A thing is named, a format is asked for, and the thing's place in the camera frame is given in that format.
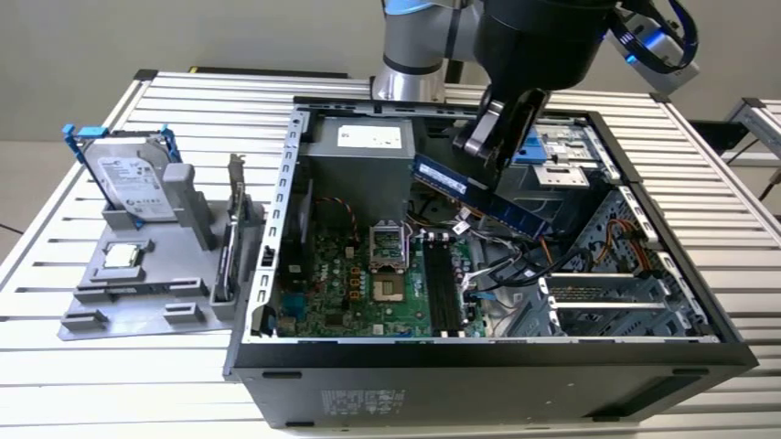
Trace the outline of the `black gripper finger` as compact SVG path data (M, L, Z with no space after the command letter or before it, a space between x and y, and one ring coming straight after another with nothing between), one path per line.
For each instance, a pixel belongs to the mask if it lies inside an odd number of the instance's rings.
M476 119L463 126L456 135L454 148L472 157L496 158L504 125L504 104L496 99L488 99Z
M490 131L480 152L494 179L508 167L546 104L547 92L538 88L515 94L490 89L490 99L480 117L480 121L490 122Z

